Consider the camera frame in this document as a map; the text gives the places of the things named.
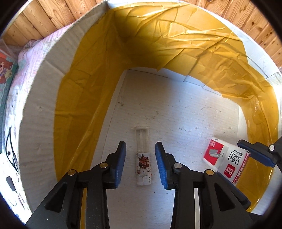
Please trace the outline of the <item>red staples box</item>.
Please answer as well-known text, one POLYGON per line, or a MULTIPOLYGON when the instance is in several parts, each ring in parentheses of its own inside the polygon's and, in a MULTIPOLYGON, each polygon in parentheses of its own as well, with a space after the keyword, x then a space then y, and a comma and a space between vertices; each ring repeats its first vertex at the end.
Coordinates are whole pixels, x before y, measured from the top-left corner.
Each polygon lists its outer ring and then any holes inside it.
POLYGON ((250 153, 247 150, 213 137, 208 143, 203 161, 236 185, 249 157, 250 153))

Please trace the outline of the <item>white cardboard box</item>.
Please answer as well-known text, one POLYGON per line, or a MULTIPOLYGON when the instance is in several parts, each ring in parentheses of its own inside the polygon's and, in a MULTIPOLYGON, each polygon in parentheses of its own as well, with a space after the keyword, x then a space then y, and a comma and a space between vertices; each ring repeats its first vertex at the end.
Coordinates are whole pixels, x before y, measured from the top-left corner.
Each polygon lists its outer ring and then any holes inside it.
POLYGON ((35 210, 69 169, 85 171, 127 145, 108 191, 111 228, 169 228, 174 192, 161 184, 155 143, 204 171, 212 137, 269 145, 279 95, 240 30, 186 3, 99 4, 47 51, 25 101, 21 179, 35 210), (135 127, 149 128, 152 183, 136 184, 135 127))

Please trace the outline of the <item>pink cartoon quilt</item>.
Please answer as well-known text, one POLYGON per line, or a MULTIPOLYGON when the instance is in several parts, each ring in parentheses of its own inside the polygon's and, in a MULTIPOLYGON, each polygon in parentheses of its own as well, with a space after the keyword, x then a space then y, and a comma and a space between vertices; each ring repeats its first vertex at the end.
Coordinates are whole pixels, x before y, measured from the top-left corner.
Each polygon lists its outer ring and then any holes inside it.
POLYGON ((21 222, 31 217, 19 169, 19 131, 23 108, 44 57, 69 27, 25 47, 1 40, 1 195, 21 222))

